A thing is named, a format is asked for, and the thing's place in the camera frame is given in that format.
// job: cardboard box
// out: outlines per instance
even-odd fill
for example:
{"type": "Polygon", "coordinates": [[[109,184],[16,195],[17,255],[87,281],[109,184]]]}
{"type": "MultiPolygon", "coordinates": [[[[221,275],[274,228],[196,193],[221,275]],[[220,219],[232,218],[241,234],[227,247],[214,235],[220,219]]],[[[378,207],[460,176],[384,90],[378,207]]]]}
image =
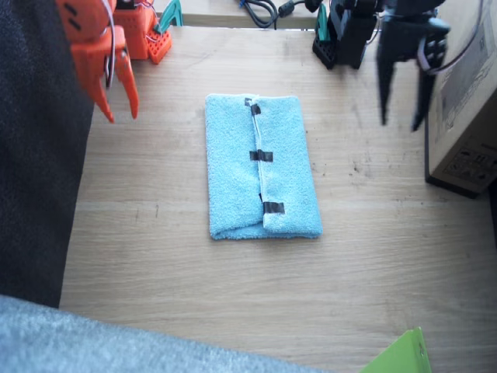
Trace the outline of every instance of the cardboard box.
{"type": "MultiPolygon", "coordinates": [[[[478,1],[450,0],[440,18],[453,30],[449,61],[468,42],[478,1]]],[[[426,181],[476,197],[497,178],[497,2],[485,0],[464,58],[438,76],[426,125],[426,181]]]]}

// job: green object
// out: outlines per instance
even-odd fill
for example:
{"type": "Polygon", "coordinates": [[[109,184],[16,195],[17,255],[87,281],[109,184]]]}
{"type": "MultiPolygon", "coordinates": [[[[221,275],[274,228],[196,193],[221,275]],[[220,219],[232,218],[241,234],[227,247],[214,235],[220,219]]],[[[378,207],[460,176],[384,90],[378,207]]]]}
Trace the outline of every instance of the green object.
{"type": "Polygon", "coordinates": [[[315,31],[320,41],[331,41],[328,30],[328,19],[326,17],[326,7],[323,3],[319,6],[318,20],[316,21],[315,31]]]}
{"type": "Polygon", "coordinates": [[[421,328],[408,330],[361,373],[432,373],[421,328]]]}
{"type": "Polygon", "coordinates": [[[170,25],[183,26],[183,13],[181,13],[181,3],[179,0],[171,0],[165,11],[162,13],[158,24],[155,25],[155,32],[161,35],[165,33],[170,25]]]}

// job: label on box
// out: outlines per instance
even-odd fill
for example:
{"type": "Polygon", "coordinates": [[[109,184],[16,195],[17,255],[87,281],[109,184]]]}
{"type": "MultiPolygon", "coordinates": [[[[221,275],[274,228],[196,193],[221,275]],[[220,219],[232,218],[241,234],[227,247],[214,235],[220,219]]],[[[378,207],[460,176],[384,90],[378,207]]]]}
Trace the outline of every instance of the label on box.
{"type": "Polygon", "coordinates": [[[487,12],[467,53],[446,75],[440,97],[434,103],[438,106],[438,113],[441,113],[435,144],[452,128],[454,119],[478,89],[496,59],[492,15],[487,12]]]}
{"type": "Polygon", "coordinates": [[[443,172],[481,186],[497,177],[497,157],[462,148],[443,172]]]}

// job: teal connector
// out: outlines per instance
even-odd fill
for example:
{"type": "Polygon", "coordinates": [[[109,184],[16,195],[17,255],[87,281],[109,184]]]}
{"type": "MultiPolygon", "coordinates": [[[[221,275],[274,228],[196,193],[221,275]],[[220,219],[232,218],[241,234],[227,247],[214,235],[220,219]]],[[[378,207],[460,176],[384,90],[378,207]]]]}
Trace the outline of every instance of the teal connector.
{"type": "Polygon", "coordinates": [[[162,35],[168,30],[171,24],[173,26],[183,26],[183,13],[181,13],[181,4],[179,3],[179,0],[170,1],[162,13],[158,24],[155,25],[154,31],[162,35]]]}
{"type": "Polygon", "coordinates": [[[316,21],[316,33],[320,41],[331,41],[328,30],[328,17],[326,16],[326,7],[323,3],[319,6],[318,20],[316,21]]]}

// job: wire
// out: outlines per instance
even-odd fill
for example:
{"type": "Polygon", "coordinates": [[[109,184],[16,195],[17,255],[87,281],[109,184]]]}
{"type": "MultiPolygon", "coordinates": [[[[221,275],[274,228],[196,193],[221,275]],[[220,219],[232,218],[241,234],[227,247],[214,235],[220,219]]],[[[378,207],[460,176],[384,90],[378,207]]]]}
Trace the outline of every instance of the wire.
{"type": "Polygon", "coordinates": [[[110,22],[110,32],[112,33],[111,41],[110,41],[110,67],[109,64],[106,63],[106,88],[110,88],[112,85],[112,79],[114,76],[114,64],[116,61],[116,36],[114,30],[114,18],[112,17],[112,9],[110,8],[107,0],[102,0],[103,7],[107,11],[107,16],[109,17],[110,22]]]}
{"type": "Polygon", "coordinates": [[[371,43],[374,42],[374,39],[376,39],[376,37],[378,36],[378,33],[380,32],[380,28],[381,28],[381,20],[383,19],[383,17],[381,16],[378,16],[378,22],[377,22],[377,27],[376,27],[376,33],[374,33],[373,37],[371,39],[369,39],[367,42],[366,42],[366,45],[369,45],[371,43]]]}
{"type": "Polygon", "coordinates": [[[155,0],[152,0],[151,2],[148,2],[147,0],[141,0],[140,2],[135,2],[134,7],[137,8],[138,6],[141,6],[146,9],[152,9],[154,11],[155,19],[158,19],[157,12],[154,8],[154,2],[155,0]]]}
{"type": "Polygon", "coordinates": [[[467,42],[466,47],[464,47],[463,50],[451,62],[449,62],[448,64],[445,64],[444,66],[441,66],[439,68],[431,68],[429,66],[429,62],[425,56],[426,38],[423,38],[421,40],[421,42],[419,43],[419,47],[418,47],[418,62],[419,62],[419,65],[421,66],[421,69],[424,70],[424,72],[428,75],[438,75],[442,72],[449,70],[457,62],[459,62],[464,57],[467,50],[469,49],[469,47],[473,43],[474,39],[476,38],[476,35],[478,34],[482,15],[483,15],[483,0],[480,0],[480,5],[478,7],[478,19],[476,21],[476,25],[474,26],[473,34],[471,35],[470,40],[467,42]]]}
{"type": "MultiPolygon", "coordinates": [[[[304,4],[305,0],[298,0],[294,2],[295,5],[299,4],[304,4]]],[[[268,27],[274,26],[274,29],[276,30],[276,21],[280,17],[279,11],[274,5],[274,3],[271,0],[241,0],[240,1],[240,7],[244,6],[245,9],[247,9],[248,14],[252,18],[252,21],[257,25],[257,27],[260,27],[261,29],[267,29],[268,27]],[[269,20],[265,21],[261,19],[259,16],[257,16],[254,11],[252,10],[252,7],[250,5],[257,5],[260,6],[261,8],[264,8],[267,10],[269,13],[269,20]]]]}

